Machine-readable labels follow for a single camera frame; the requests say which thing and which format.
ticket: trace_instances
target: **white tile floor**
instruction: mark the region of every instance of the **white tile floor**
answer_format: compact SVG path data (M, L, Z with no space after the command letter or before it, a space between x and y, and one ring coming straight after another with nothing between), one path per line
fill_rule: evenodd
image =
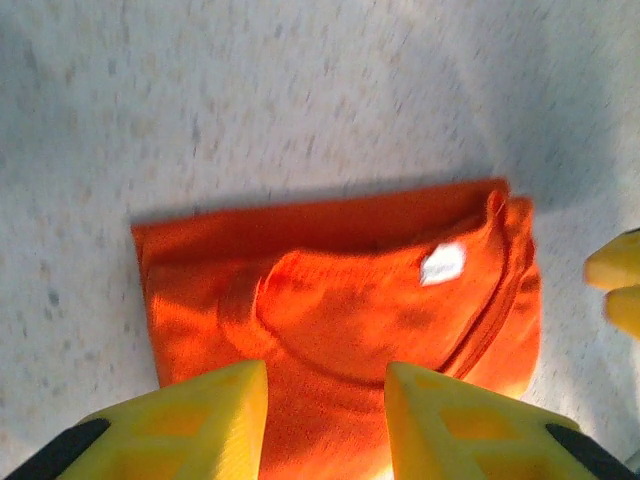
M539 207L526 399L626 458L581 264L640 225L639 47L636 0L0 0L0 475L156 386L132 218L489 174Z

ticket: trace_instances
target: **black rubber pad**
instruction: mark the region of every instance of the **black rubber pad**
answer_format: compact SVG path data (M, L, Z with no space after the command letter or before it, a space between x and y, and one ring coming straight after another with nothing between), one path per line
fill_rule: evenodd
M638 477L591 437L549 423L547 431L598 480L638 480Z
M68 428L5 480L55 480L100 438L110 425L108 420L97 418Z

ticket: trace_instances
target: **orange fabric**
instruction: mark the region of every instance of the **orange fabric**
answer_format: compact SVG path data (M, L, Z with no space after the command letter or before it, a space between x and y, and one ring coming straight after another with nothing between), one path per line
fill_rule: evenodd
M371 478L390 464L390 361L526 388L540 336L532 210L491 179L136 226L160 384L264 359L260 478ZM462 275L421 286L422 259L452 241Z

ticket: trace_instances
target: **clothing label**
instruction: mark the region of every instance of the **clothing label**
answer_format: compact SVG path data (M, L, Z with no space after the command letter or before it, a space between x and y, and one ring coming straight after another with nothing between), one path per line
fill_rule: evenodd
M436 285L458 278L464 270L467 258L460 243L443 243L425 257L420 265L420 284Z

